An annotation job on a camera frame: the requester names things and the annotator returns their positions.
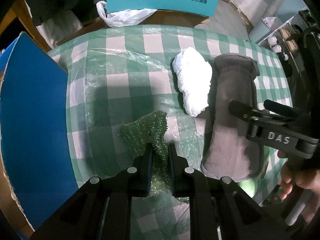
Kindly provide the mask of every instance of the gray sock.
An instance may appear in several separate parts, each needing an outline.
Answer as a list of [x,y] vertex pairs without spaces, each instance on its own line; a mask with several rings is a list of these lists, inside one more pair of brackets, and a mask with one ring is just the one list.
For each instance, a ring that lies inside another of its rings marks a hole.
[[257,107],[253,80],[259,75],[257,63],[239,54],[223,54],[214,60],[220,72],[216,95],[216,114],[208,152],[201,162],[202,172],[215,179],[231,177],[235,182],[256,177],[263,168],[263,147],[246,139],[248,124],[229,113],[237,100]]

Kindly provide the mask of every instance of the white cloth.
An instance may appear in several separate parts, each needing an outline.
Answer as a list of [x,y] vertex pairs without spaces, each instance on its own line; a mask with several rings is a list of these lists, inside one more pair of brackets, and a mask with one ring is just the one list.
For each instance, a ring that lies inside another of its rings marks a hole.
[[[25,3],[32,18],[30,7],[26,1]],[[71,34],[79,31],[83,28],[83,25],[73,11],[67,10],[60,11],[36,28],[48,45],[53,49],[58,46],[59,41],[62,41]]]
[[174,59],[173,70],[178,77],[178,88],[183,94],[187,114],[197,116],[208,105],[212,67],[199,52],[189,47]]

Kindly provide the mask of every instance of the human hand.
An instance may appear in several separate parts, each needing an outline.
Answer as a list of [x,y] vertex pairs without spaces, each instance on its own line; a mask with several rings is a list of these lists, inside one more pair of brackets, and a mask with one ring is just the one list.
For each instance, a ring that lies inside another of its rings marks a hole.
[[[278,151],[279,158],[286,158],[286,155],[282,151]],[[305,189],[310,189],[313,191],[313,195],[301,215],[307,223],[310,223],[314,215],[320,207],[320,169],[309,169],[305,171],[300,171],[294,179],[297,186]],[[292,191],[292,174],[287,166],[287,163],[284,164],[281,170],[281,191],[279,196],[284,200],[287,195]]]

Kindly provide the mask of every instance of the white cup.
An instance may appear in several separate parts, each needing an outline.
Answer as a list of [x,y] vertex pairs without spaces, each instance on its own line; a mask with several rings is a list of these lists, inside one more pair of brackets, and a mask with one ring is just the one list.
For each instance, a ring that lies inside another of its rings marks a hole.
[[277,37],[275,36],[271,36],[269,38],[267,38],[270,46],[276,46],[277,45]]
[[281,48],[280,45],[276,45],[276,46],[273,46],[273,47],[272,47],[272,50],[273,50],[273,52],[275,52],[275,53],[279,53],[279,52],[282,51],[282,48]]

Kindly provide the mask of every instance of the green checkered tablecloth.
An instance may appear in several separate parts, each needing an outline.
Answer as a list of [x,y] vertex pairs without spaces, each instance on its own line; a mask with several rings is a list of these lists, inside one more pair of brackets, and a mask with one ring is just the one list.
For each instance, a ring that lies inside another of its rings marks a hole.
[[[205,60],[239,53],[258,62],[255,79],[258,107],[270,99],[292,106],[289,87],[275,53],[222,34],[176,26],[137,25],[88,33],[49,52],[68,70],[67,132],[70,157],[79,187],[90,177],[107,178],[132,164],[118,136],[119,127],[153,110],[168,113],[167,142],[200,170],[214,122],[216,78],[210,106],[194,118],[183,109],[172,61],[193,47]],[[270,150],[264,179],[254,199],[261,202],[277,184],[284,160]],[[164,192],[132,201],[131,239],[189,239],[188,205]]]

